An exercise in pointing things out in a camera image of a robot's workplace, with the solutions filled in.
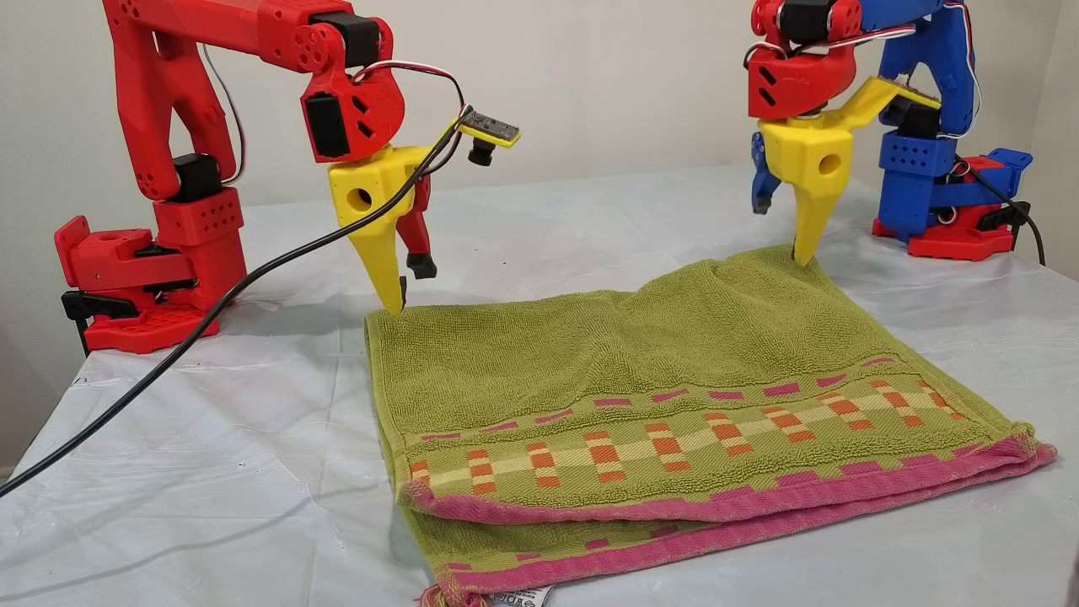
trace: orange pattern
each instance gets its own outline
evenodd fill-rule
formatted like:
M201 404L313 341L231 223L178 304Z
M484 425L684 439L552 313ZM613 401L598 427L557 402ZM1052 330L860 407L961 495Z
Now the orange pattern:
M431 468L427 466L427 460L422 459L409 467L412 472L412 479L420 481L424 485L431 485Z
M787 440L792 443L801 443L803 441L811 441L817 438L811 430L806 428L805 424L797 418L796 415L787 411L783 408L768 408L761 410L777 428L787 434Z
M921 390L926 395L929 395L929 398L932 399L934 403L937 403L938 408L948 412L948 414L952 416L952 419L962 419L961 415L956 413L955 410L953 410L952 408L947 406L947 403L944 401L944 397L941 397L940 392L933 390L932 388L929 387L928 384L926 384L920 380L918 381L918 386L921 387Z
M555 468L555 457L550 455L547 444L532 443L524 449L529 452L533 470L536 471L536 485L541 487L559 486L558 470Z
M473 478L473 495L481 496L494 492L494 470L487 450L468 452L468 472Z
M705 420L708 422L715 438L727 450L728 456L735 457L753 451L753 446L742 436L741 430L738 430L738 426L730 422L726 414L709 412L705 414Z
M828 409L835 412L835 415L839 416L843 422L846 422L847 428L850 428L851 430L873 429L873 423L865 417L862 410L858 409L858 404L843 395L832 392L831 395L824 395L817 400L828 405Z
M652 439L652 446L659 456L659 461L664 463L667 472L682 472L689 470L689 463L686 461L682 453L682 446L678 444L678 439L671 432L670 426L666 424L646 424L644 431Z
M592 456L592 464L596 465L596 472L600 475L600 483L626 480L626 472L622 469L622 461L618 459L618 450L611 442L610 434L602 431L589 432L585 434L585 444L588 445L588 453Z
M887 401L891 403L891 406L896 408L896 412L903 418L903 424L910 427L921 426L925 424L921 418L918 417L918 412L914 411L911 403L906 402L906 399L892 388L890 384L883 380L874 380L873 382L870 382L870 386L875 388L882 397L887 399Z

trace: white wall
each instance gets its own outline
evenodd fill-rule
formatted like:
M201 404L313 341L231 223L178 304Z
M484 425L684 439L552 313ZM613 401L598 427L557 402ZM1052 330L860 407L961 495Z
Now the white wall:
M1029 149L1060 0L973 3L986 108L964 151ZM436 187L564 179L747 162L745 49L750 0L370 0L396 56L453 71L480 111L524 138L490 168L463 158ZM115 116L111 42L93 1L0 3L0 469L22 454L82 359L64 318L53 231L152 226ZM878 50L860 51L862 73ZM218 51L241 108L250 169L244 204L326 197L299 95L305 78ZM454 111L449 85L401 73L409 113L397 142L429 142ZM861 134L856 174L874 182L878 137ZM175 151L183 150L181 140Z
M1079 148L1079 0L1061 6L1052 58L1034 133L1034 160L1024 195L1033 204L1046 238L1046 256L1057 272L1079 279L1079 201L1076 198L1076 150ZM1033 250L1029 237L1024 250Z

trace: towel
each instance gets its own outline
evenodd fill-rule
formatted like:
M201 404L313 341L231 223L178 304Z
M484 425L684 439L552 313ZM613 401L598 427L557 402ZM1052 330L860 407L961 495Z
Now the towel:
M790 246L636 292L374 313L366 335L425 602L652 567L1055 456Z

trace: cable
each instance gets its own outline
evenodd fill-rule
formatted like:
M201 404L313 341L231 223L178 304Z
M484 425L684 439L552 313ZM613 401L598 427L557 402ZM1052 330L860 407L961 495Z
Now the cable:
M442 133L442 136L439 137L438 141L434 144L434 147L431 148L431 151L427 152L427 155L423 157L423 160L415 167L415 169L412 170L412 174L409 175L408 179L405 180L405 184L401 185L401 188L397 190L397 193L395 193L393 197L391 197L384 205L380 206L378 209L372 211L370 215L364 217L363 219L349 223L347 225L337 231L330 232L319 238L309 242L308 244L293 248L292 250L289 250L288 252L285 252L284 254L281 254L275 259L267 261L265 263L256 267L251 273L244 276L243 279L236 282L235 286L230 288L229 291L226 292L221 296L221 299L218 300L216 305L209 311L209 313L206 314L206 318L204 318L202 322L199 323L199 327L196 327L194 331L191 332L191 335L189 335L183 342L177 345L176 348L172 353L169 353L167 357L165 357L160 363L158 363L158 367L153 368L150 371L150 373L146 374L146 376L142 377L142 380L138 381L138 383L135 384L135 386L133 386L132 389L128 390L123 397L121 397L115 403L113 403L112 406L106 410L105 413L103 413L97 419L91 423L90 426L82 429L71 440L69 440L67 443L64 443L64 445L62 445L53 453L49 454L49 456L46 456L38 464L35 464L30 468L26 469L18 477L11 479L2 486L0 486L0 498L6 496L11 492L18 488L24 483L26 483L27 481L33 479L38 474L41 474L42 472L47 470L51 466L63 459L64 456L73 452L76 449L79 447L79 445L83 444L87 439L93 437L98 430L104 428L105 425L109 423L109 420L111 420L113 417L117 416L117 414L119 414L125 408L127 408L127 405L129 405L132 401L138 398L138 396L141 395L144 390L149 388L150 385L153 384L159 377L161 377L162 374L168 371L168 369L172 368L173 364L175 364L176 361L180 359L180 357L182 357L189 349L191 349L191 347L199 340L199 337L201 337L202 334L209 328L209 326L217 319L217 317L221 315L221 312L224 311L224 308L229 305L229 303L231 303L232 300L235 299L237 294L243 292L244 289L250 286L251 282L259 279L260 277L271 272L272 270L279 267L298 257L302 257L311 252L312 250L322 248L327 244L338 240L351 234L352 232L355 232L356 230L359 230L365 225L372 223L373 221L378 220L380 217L388 212L390 209L396 206L397 203L399 203L401 198L405 197L405 195L409 192L409 190L411 190L412 187L415 185L416 181L423 178L424 170L426 170L427 166L429 166L431 163L435 160L435 156L438 155L438 153L441 152L447 144L449 144L451 139L453 139L453 134L457 132L457 127L461 125L461 122L465 119L465 116L468 114L472 106L467 105L462 109L460 115L457 115L457 119L450 125L449 128L446 129L445 133Z
M812 44L803 44L791 52L778 44L773 44L771 42L759 41L750 44L749 50L746 51L746 56L742 57L742 67L749 68L749 57L757 49L767 49L776 54L778 54L783 59L789 59L796 57L810 49L839 49L843 46L850 46L852 44L862 44L871 40L893 40L896 38L903 38L904 36L911 36L914 33L916 28L913 25L901 25L898 27L888 27L885 29L877 29L874 31L866 31L858 36L852 36L850 38L844 38L842 40L834 40L832 42L820 42Z
M974 71L974 30L970 25L970 11L961 2L944 2L944 8L962 11L962 23L967 29L967 69L970 70L970 78L973 80L974 91L978 93L978 108L974 110L974 115L970 118L970 126L962 133L941 133L940 135L947 139L961 139L967 136L967 133L974 129L974 122L978 121L978 114L982 112L982 86L978 83L978 73Z
M1034 219L1030 218L1030 213L1027 212L1026 209L1024 209L1022 206L1015 204L1015 202L1012 198L1010 198L1007 195L1005 195L1005 193L1001 192L1000 190L998 190L993 183L988 182L985 179L985 177L982 177L981 171L979 171L973 166L971 166L969 162L967 162L966 160L962 158L962 156L960 156L959 154L955 154L955 161L956 161L957 164L964 164L964 165L966 165L967 166L967 171L970 173L979 183L981 183L982 185L985 185L985 189L989 190L989 192L992 192L993 195L999 197L1001 202L1007 203L1008 206L1014 208L1016 212L1019 212L1024 219L1026 219L1026 222L1030 224L1030 231L1034 232L1034 242L1038 246L1038 263L1041 263L1042 265L1044 265L1046 264L1046 247L1044 247L1044 245L1041 242L1041 231L1038 230L1038 224L1035 223ZM1017 237L1017 234L1015 236L1013 236L1013 239L1012 239L1012 248L1013 249L1015 247L1015 239L1014 238L1016 238L1016 237Z
M419 71L420 73L426 73L426 74L429 74L429 75L438 75L440 78L446 78L450 82L452 82L453 83L453 87L456 88L456 91L457 91L457 100L461 101L461 108L464 109L464 107L465 107L465 94L461 91L461 84L457 82L457 79L454 78L453 74L450 73L448 70L445 70L445 69L442 69L440 67L435 67L433 65L421 64L421 63L416 63L416 61L399 61L399 60L396 60L396 59L387 59L387 60L384 60L384 61L374 61L373 64L365 67L364 69L361 69L359 71L357 71L351 78L352 83L353 84L358 84L360 82L360 79L364 75L367 75L368 73L370 73L372 71L375 71L375 70L379 70L379 69L404 69L404 70L408 70L408 71ZM424 173L424 176L431 175L432 173L434 173L434 171L438 170L439 168L446 166L446 164L450 162L450 158L453 157L453 154L456 153L456 151L457 151L457 144L460 142L461 142L461 133L459 132L456 135L453 136L453 143L450 144L450 151L448 151L446 153L446 156L442 157L442 160L438 161L437 163L435 163L434 166L432 166L431 168L428 168L427 171Z
M209 46L205 43L202 44L203 57L206 59L206 65L209 66L210 71L214 72L214 78L217 79L217 83L221 85L221 89L224 91L224 98L229 101L229 109L232 110L232 119L236 121L236 132L240 133L240 167L236 168L236 173L232 177L221 181L222 185L231 185L240 180L244 176L244 170L247 169L247 135L244 134L244 123L240 121L240 112L236 111L236 104L232 102L232 93L229 92L229 86L221 79L221 74L218 73L217 67L214 66L214 59L209 58Z
M913 25L901 25L897 27L888 27L885 29L876 29L873 31L866 31L864 33L859 33L858 36L851 36L850 38L844 38L842 40L835 40L832 42L819 42L812 44L803 44L794 50L793 55L800 55L809 49L841 49L843 46L850 46L853 44L862 44L871 40L894 40L897 38L903 38L911 36L916 32L917 28Z

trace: mounting hole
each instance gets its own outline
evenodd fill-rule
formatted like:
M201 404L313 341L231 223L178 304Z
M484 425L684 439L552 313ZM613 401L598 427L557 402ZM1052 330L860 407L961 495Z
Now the mounting hole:
M367 212L371 209L371 194L367 190L352 190L349 195L345 196L349 206L353 207L358 212Z
M838 170L842 165L843 161L839 160L839 156L834 153L830 153L820 160L820 166L818 169L821 175L831 175L832 173Z
M959 218L959 210L956 207L950 208L951 212L938 212L937 220L940 221L942 225L951 225L955 223L955 220Z

